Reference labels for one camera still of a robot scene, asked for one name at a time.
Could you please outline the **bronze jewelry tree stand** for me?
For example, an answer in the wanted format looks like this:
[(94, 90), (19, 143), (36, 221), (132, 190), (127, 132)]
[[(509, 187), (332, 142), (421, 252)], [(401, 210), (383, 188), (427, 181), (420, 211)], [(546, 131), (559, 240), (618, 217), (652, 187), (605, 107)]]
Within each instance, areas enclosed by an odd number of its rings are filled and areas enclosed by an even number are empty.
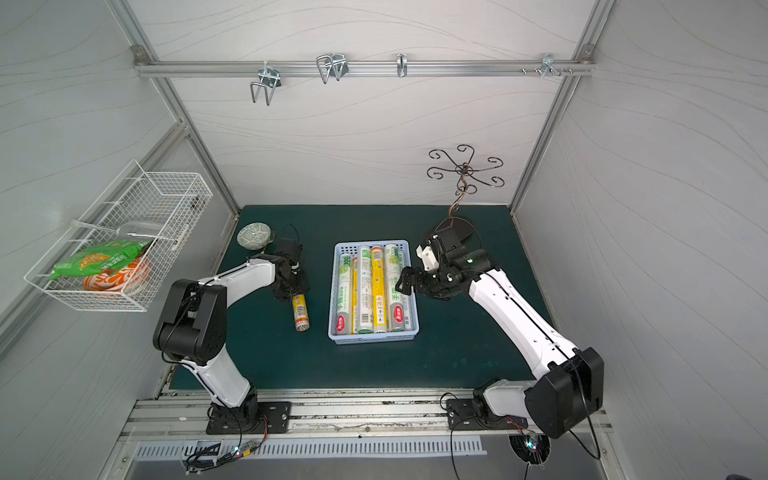
[(496, 171), (501, 169), (505, 162), (499, 157), (488, 156), (483, 165), (477, 166), (474, 164), (476, 149), (472, 145), (466, 143), (458, 144), (455, 150), (458, 154), (464, 156), (462, 160), (455, 159), (451, 153), (443, 148), (434, 148), (428, 152), (428, 157), (433, 161), (446, 160), (449, 162), (448, 167), (437, 164), (428, 167), (426, 175), (429, 179), (441, 181), (445, 178), (446, 174), (455, 174), (457, 176), (454, 190), (455, 199), (448, 208), (447, 217), (434, 228), (434, 232), (454, 227), (456, 221), (459, 221), (467, 224), (472, 233), (474, 228), (470, 225), (470, 222), (459, 219), (457, 212), (466, 197), (478, 192), (478, 186), (500, 189), (506, 185), (506, 181), (496, 174)]

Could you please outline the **aluminium rail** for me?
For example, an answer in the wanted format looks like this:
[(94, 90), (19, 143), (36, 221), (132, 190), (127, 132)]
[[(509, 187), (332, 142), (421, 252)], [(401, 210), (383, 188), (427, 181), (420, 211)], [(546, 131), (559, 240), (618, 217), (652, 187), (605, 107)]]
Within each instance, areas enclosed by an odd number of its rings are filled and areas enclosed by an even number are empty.
[[(448, 402), (470, 401), (470, 389), (352, 388), (262, 389), (261, 402), (289, 402), (286, 436), (356, 437), (440, 435), (448, 431)], [(202, 391), (170, 390), (138, 400), (121, 440), (205, 438), (209, 397)]]
[[(318, 78), (314, 60), (267, 61), (283, 79)], [(386, 60), (348, 60), (346, 78), (399, 78), (396, 58)], [(521, 68), (538, 67), (541, 59), (534, 60), (416, 60), (408, 58), (406, 78), (468, 78), (468, 77), (516, 77), (523, 75)], [(226, 61), (168, 61), (136, 65), (134, 69), (144, 78), (256, 78), (264, 62)], [(559, 68), (571, 68), (570, 76), (586, 76), (597, 70), (594, 62), (556, 60)]]

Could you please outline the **double metal hook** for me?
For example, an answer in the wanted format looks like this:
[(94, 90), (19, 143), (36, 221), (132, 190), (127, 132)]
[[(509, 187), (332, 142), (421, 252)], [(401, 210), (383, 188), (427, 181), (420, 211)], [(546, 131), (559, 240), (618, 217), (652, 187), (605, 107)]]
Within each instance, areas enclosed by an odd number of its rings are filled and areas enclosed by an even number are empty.
[(339, 81), (349, 72), (346, 56), (341, 53), (320, 55), (315, 63), (324, 84), (327, 84), (331, 78)]
[(262, 68), (257, 72), (257, 78), (250, 83), (250, 93), (253, 103), (256, 103), (260, 97), (264, 103), (270, 106), (277, 88), (282, 85), (281, 74), (268, 62), (264, 62)]

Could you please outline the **green snack bag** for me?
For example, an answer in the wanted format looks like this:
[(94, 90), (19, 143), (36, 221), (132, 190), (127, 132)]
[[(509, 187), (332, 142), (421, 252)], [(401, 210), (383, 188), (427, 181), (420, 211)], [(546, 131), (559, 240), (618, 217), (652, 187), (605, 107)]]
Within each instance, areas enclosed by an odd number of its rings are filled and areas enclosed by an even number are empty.
[(119, 271), (138, 258), (151, 244), (150, 241), (118, 239), (84, 248), (56, 263), (49, 277), (87, 277), (102, 272)]

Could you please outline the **white green wrap roll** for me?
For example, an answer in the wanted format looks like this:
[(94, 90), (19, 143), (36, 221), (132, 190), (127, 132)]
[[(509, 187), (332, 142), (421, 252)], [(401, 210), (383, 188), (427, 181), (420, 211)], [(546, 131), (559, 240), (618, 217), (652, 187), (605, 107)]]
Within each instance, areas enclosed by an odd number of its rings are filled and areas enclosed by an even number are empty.
[(349, 335), (352, 327), (352, 273), (353, 256), (342, 254), (340, 256), (338, 270), (338, 284), (336, 296), (336, 324), (337, 335)]
[(373, 332), (372, 253), (367, 246), (358, 251), (359, 288), (357, 331), (360, 334)]

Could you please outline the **metal hook right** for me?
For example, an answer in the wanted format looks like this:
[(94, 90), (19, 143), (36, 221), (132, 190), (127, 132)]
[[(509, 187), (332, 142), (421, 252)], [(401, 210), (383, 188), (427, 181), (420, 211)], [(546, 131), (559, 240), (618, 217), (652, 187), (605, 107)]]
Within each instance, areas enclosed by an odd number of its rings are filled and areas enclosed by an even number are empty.
[(570, 76), (573, 73), (571, 68), (559, 68), (555, 65), (555, 63), (555, 56), (551, 53), (547, 53), (541, 59), (541, 63), (538, 67), (533, 69), (521, 68), (520, 72), (523, 75), (536, 74), (540, 78)]

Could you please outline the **aluminium top rail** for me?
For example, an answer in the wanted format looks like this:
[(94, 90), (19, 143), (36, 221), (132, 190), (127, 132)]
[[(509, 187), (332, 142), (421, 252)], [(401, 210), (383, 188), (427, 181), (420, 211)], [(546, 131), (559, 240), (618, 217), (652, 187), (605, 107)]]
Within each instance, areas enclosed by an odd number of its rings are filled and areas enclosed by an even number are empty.
[[(314, 60), (267, 61), (283, 79), (318, 78)], [(348, 60), (346, 78), (399, 78), (396, 58), (386, 60)], [(538, 67), (541, 59), (534, 60), (416, 60), (408, 58), (406, 78), (468, 78), (468, 77), (516, 77), (523, 75), (521, 68)], [(256, 78), (264, 62), (226, 61), (168, 61), (136, 65), (134, 69), (144, 78)], [(594, 62), (556, 60), (559, 68), (571, 68), (570, 76), (586, 76), (597, 70)]]

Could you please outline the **single metal hook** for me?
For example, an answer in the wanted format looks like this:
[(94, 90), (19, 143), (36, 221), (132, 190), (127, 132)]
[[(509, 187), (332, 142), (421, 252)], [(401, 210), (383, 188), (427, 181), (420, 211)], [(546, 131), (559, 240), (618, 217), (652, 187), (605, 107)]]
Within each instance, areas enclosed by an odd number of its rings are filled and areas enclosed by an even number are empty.
[(408, 58), (405, 53), (396, 56), (396, 73), (399, 78), (406, 78), (408, 75)]

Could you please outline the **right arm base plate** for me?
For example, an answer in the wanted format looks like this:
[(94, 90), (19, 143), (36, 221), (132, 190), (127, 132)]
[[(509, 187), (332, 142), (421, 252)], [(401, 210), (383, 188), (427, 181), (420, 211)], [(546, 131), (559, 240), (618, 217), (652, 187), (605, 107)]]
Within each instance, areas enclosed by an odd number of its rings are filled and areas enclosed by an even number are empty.
[(451, 431), (526, 431), (528, 421), (523, 417), (498, 416), (475, 399), (448, 398), (440, 401)]

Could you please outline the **double metal hook middle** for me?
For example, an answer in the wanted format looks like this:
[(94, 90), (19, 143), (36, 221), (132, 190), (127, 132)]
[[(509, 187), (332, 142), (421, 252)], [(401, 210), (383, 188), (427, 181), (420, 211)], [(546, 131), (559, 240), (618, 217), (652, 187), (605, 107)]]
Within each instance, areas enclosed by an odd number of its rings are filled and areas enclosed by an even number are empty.
[(341, 53), (320, 55), (315, 63), (324, 84), (327, 84), (331, 78), (339, 81), (349, 72), (346, 56)]

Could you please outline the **aluminium front rail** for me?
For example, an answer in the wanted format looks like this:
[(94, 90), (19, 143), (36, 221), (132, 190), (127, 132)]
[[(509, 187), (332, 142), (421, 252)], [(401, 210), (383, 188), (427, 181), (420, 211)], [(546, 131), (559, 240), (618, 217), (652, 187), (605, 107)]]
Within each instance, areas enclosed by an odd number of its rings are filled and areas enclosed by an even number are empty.
[[(440, 435), (448, 431), (448, 402), (470, 401), (470, 389), (352, 388), (262, 389), (261, 402), (289, 402), (286, 436), (356, 437)], [(138, 400), (121, 440), (205, 438), (209, 397), (202, 391), (170, 390)]]

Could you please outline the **light blue plastic basket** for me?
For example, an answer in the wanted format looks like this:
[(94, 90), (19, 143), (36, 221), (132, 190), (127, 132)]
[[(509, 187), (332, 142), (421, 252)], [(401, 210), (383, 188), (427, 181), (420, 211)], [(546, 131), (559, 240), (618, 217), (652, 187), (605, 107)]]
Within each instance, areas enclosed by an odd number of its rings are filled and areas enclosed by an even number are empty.
[(414, 339), (419, 332), (415, 296), (395, 290), (410, 264), (405, 240), (336, 244), (328, 337), (337, 345)]

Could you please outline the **yellow wrap roll long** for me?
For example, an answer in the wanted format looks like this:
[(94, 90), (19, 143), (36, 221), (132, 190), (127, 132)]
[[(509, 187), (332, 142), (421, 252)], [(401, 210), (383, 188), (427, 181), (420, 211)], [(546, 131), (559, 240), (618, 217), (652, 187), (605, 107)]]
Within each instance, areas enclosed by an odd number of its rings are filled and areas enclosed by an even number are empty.
[(351, 281), (351, 303), (352, 303), (352, 312), (351, 312), (351, 327), (350, 327), (350, 334), (355, 335), (357, 333), (357, 315), (358, 315), (358, 256), (353, 256), (353, 265), (352, 265), (352, 281)]

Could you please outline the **double metal hook left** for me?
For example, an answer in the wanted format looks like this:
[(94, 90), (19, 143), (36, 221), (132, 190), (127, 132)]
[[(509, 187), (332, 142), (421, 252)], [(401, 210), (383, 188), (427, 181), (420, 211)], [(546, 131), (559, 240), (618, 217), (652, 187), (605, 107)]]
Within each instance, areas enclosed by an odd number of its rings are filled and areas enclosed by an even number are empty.
[(260, 97), (264, 103), (270, 106), (277, 88), (282, 85), (281, 74), (268, 62), (264, 62), (262, 68), (257, 72), (257, 78), (250, 83), (250, 93), (253, 103), (256, 103)]

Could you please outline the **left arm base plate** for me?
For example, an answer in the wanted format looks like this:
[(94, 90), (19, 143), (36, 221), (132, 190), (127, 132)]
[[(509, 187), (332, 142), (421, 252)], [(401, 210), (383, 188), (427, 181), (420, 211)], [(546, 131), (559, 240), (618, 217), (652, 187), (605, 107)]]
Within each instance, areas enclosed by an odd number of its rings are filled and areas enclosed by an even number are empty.
[(212, 403), (208, 410), (208, 435), (284, 434), (292, 409), (291, 402), (245, 403), (231, 408)]

